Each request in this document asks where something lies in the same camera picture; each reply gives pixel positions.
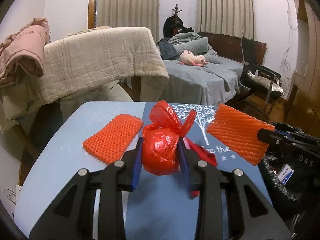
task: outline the bed headboard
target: bed headboard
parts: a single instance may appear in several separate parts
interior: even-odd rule
[[[201,37],[208,37],[208,43],[218,56],[242,62],[241,38],[215,33],[199,33]],[[255,41],[257,64],[263,65],[267,44]]]

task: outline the tabletop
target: tabletop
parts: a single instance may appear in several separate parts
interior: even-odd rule
[[[83,104],[62,125],[49,141],[28,174],[18,202],[14,221],[29,236],[35,223],[55,196],[81,168],[90,172],[102,170],[106,164],[89,155],[82,142],[102,129],[118,114],[130,114],[149,124],[148,118],[155,103],[144,102],[88,102]],[[194,125],[187,137],[216,155],[218,169],[232,171],[241,168],[270,201],[257,166],[252,166],[216,138],[205,132],[213,120],[215,106],[171,104],[183,120],[191,109],[197,111]],[[134,149],[138,135],[128,147]],[[123,192],[123,212],[128,240],[194,239],[199,198],[190,200],[179,173],[155,176],[141,171],[140,182],[134,192]],[[100,191],[97,190],[93,238],[98,239],[98,209]],[[228,217],[223,197],[223,236],[228,237]]]

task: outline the curtain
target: curtain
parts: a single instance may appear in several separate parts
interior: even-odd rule
[[[159,41],[159,0],[98,0],[97,26],[142,26]]]
[[[201,32],[254,38],[253,0],[199,0]]]

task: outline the silver bolt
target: silver bolt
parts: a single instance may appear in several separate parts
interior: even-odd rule
[[[86,169],[79,169],[79,171],[78,171],[78,175],[79,176],[84,176],[86,174],[87,174],[87,170]]]
[[[235,169],[233,173],[239,177],[243,175],[243,171],[241,169]]]
[[[207,162],[206,161],[198,161],[198,166],[204,168],[205,166],[207,166]]]
[[[114,165],[115,165],[116,167],[122,167],[122,166],[124,165],[124,161],[121,161],[121,160],[115,161]]]

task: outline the pink plush toy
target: pink plush toy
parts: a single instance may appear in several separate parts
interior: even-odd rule
[[[191,51],[185,50],[180,55],[180,64],[185,64],[189,66],[204,67],[209,61],[205,60],[204,56],[195,56]]]

